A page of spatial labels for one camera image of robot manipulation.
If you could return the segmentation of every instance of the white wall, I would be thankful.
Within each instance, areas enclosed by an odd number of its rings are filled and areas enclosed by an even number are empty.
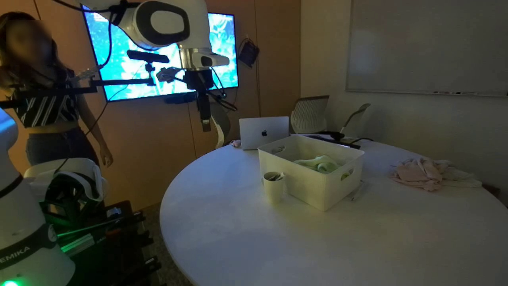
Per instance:
[[[331,126],[374,103],[366,135],[450,159],[508,191],[508,100],[348,94],[352,0],[302,0],[302,97],[331,94]]]

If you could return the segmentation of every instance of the floor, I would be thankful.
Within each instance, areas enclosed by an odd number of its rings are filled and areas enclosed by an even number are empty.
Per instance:
[[[159,207],[161,205],[153,205],[142,210],[147,218],[147,230],[155,240],[155,243],[145,250],[145,258],[158,256],[159,262],[163,264],[158,273],[153,277],[153,286],[191,286],[193,283],[179,270],[164,245],[159,224]]]

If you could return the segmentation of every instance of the whiteboard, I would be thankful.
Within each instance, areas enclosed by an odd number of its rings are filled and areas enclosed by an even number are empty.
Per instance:
[[[508,95],[508,0],[353,0],[350,92]]]

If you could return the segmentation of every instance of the white laptop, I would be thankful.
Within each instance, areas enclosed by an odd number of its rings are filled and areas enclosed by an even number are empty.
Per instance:
[[[240,118],[242,149],[256,149],[286,137],[290,137],[290,116]]]

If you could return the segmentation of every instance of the wall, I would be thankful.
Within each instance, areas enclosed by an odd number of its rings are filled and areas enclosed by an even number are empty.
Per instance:
[[[367,137],[452,159],[508,191],[508,100],[345,92],[350,11],[352,0],[302,0],[302,95],[331,94],[336,129],[371,102]]]
[[[52,32],[63,60],[79,73],[94,65],[82,14],[52,0],[36,3],[44,18],[52,18]],[[229,92],[229,99],[239,105],[239,111],[231,113],[233,122],[240,116],[288,115],[301,94],[301,2],[210,0],[209,5],[212,11],[237,14],[239,35],[261,46],[258,64],[253,68],[242,67],[242,89]],[[0,2],[0,13],[13,10],[37,14],[32,0]],[[286,53],[286,43],[298,48]],[[88,95],[86,100],[101,115],[106,107],[102,94]],[[202,132],[196,103],[115,103],[109,105],[99,126],[115,156],[115,164],[104,167],[109,180],[107,200],[131,200],[136,210],[161,202],[179,172],[217,145],[215,130]],[[20,140],[10,151],[21,172],[29,167],[26,140],[28,134],[21,129]]]

